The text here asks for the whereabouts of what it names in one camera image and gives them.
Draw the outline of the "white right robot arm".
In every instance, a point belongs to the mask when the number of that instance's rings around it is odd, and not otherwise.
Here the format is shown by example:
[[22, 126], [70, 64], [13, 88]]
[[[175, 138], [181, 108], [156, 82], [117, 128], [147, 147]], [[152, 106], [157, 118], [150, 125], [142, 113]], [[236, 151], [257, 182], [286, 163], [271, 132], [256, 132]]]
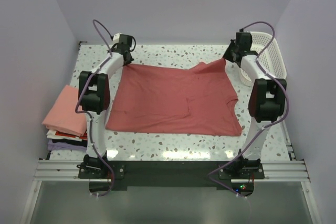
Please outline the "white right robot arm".
[[287, 82], [262, 66], [259, 53], [251, 49], [252, 44], [252, 34], [240, 29], [223, 56], [236, 63], [254, 82], [248, 103], [251, 124], [246, 141], [238, 155], [219, 170], [219, 175], [227, 178], [249, 179], [262, 173], [261, 153], [268, 130], [285, 111]]

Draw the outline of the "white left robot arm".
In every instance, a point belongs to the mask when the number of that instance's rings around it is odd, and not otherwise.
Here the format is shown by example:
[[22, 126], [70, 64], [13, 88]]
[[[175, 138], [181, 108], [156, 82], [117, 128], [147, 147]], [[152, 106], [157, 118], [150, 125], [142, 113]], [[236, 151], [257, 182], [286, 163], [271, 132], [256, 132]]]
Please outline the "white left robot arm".
[[90, 71], [82, 71], [79, 76], [77, 114], [83, 113], [87, 122], [87, 150], [83, 163], [79, 166], [81, 174], [97, 178], [114, 179], [114, 171], [108, 164], [105, 143], [105, 126], [111, 96], [109, 80], [122, 67], [134, 59], [131, 52], [136, 40], [131, 35], [115, 34], [112, 46], [108, 46], [105, 60]]

